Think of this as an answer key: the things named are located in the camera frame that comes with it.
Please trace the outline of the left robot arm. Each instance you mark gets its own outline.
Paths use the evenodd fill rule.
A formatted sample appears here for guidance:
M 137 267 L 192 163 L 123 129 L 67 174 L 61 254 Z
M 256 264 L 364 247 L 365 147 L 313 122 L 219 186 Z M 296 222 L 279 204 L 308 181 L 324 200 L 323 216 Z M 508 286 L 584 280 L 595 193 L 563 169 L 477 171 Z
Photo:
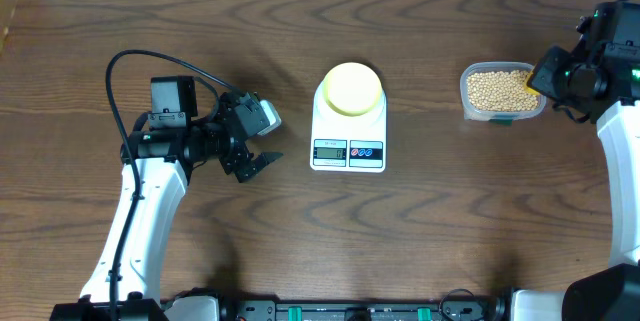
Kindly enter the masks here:
M 199 117 L 192 76 L 155 77 L 151 109 L 121 149 L 121 196 L 105 247 L 75 303 L 58 304 L 54 320 L 232 320 L 232 304 L 203 290 L 164 304 L 160 279 L 177 208 L 192 172 L 217 159 L 226 174 L 247 182 L 280 158 L 251 153 L 246 142 L 276 129 L 281 118 L 271 102 L 231 91 L 216 97 Z

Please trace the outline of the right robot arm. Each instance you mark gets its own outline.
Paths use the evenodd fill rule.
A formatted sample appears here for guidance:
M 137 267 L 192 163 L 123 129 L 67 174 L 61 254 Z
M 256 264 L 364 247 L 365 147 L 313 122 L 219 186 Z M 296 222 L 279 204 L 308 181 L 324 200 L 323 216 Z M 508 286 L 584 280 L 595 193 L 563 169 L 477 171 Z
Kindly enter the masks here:
M 572 51 L 550 48 L 526 84 L 576 123 L 596 126 L 608 170 L 612 241 L 606 270 L 572 283 L 563 320 L 639 317 L 639 6 L 599 3 Z

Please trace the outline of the white digital kitchen scale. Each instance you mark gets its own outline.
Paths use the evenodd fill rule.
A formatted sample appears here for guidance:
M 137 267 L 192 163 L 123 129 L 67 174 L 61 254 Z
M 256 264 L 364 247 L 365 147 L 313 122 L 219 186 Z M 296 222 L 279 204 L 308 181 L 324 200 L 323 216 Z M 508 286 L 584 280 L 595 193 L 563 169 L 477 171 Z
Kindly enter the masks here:
M 314 95 L 309 165 L 315 171 L 382 173 L 387 159 L 385 93 L 359 116 L 334 111 L 324 97 L 324 82 Z

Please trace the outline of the yellow bowl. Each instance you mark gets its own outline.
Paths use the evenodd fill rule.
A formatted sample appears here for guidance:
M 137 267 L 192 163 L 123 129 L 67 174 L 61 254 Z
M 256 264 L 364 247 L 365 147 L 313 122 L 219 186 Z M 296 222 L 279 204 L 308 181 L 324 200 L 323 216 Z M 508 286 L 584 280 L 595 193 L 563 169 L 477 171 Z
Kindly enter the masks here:
M 333 67 L 322 81 L 322 97 L 338 114 L 355 117 L 371 111 L 381 100 L 382 84 L 376 72 L 361 63 Z

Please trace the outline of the soybeans in container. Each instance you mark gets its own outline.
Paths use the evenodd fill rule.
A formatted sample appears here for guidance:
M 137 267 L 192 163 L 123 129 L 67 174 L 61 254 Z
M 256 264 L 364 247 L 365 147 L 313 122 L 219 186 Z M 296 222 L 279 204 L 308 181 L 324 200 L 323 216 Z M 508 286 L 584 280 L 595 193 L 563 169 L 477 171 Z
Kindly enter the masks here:
M 469 101 L 483 111 L 532 111 L 539 100 L 525 84 L 528 75 L 522 70 L 471 74 L 466 79 Z

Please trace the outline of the clear plastic container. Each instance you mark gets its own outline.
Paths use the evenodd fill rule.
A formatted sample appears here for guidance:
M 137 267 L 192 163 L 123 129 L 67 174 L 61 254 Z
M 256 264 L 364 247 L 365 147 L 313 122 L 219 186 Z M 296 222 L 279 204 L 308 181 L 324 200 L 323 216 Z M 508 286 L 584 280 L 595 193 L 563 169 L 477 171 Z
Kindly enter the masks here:
M 539 115 L 546 97 L 526 85 L 532 70 L 532 65 L 522 62 L 470 65 L 460 77 L 464 117 L 510 123 Z

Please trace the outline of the green tape patch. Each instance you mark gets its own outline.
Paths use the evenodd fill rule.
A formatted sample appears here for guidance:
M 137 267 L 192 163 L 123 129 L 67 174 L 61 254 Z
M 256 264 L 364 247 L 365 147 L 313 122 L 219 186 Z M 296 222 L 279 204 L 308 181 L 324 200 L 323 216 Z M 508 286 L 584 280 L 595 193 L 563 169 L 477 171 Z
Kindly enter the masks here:
M 492 118 L 489 120 L 490 123 L 502 125 L 502 126 L 511 126 L 513 124 L 513 121 L 514 120 L 511 118 L 509 119 Z

